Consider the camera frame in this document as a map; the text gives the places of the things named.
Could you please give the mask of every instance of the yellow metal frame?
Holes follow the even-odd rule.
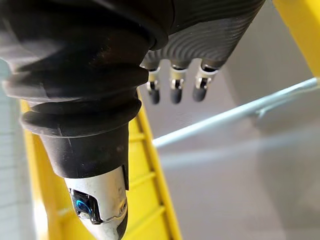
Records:
[[[273,0],[313,75],[320,77],[320,0]]]
[[[26,102],[22,111],[28,111]],[[25,131],[32,197],[41,240],[93,240],[70,201],[62,178],[53,173],[40,138]],[[129,123],[129,217],[125,240],[181,240],[165,177],[152,145],[144,109]]]

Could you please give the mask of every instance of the white tiled wall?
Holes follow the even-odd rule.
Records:
[[[0,80],[9,74],[0,61]],[[19,106],[0,89],[0,240],[34,240],[28,163]]]

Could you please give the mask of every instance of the metal bar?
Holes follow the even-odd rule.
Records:
[[[179,141],[181,139],[190,137],[199,131],[208,127],[217,127],[221,124],[230,123],[241,118],[247,117],[248,115],[255,113],[263,108],[266,108],[275,103],[279,103],[288,98],[298,97],[308,91],[314,91],[318,89],[317,79],[311,78],[301,83],[295,84],[283,90],[277,91],[271,95],[259,98],[249,103],[237,106],[228,111],[219,113],[203,121],[197,122],[190,126],[181,128],[177,131],[168,133],[167,135],[158,137],[152,141],[154,146],[157,148]]]

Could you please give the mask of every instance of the robotic hand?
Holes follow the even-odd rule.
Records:
[[[22,126],[41,137],[76,214],[97,239],[118,240],[126,230],[137,86],[149,74],[158,103],[159,62],[169,59],[177,104],[188,65],[200,58],[193,97],[202,101],[264,1],[0,1],[0,58],[12,71],[3,88],[28,101]]]

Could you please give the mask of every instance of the gray floor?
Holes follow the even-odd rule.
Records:
[[[155,137],[312,77],[268,1],[211,84],[204,102],[191,92],[169,99],[162,63],[159,105],[141,87]],[[185,240],[317,240],[320,238],[319,92],[286,103],[262,119],[248,116],[158,149]]]

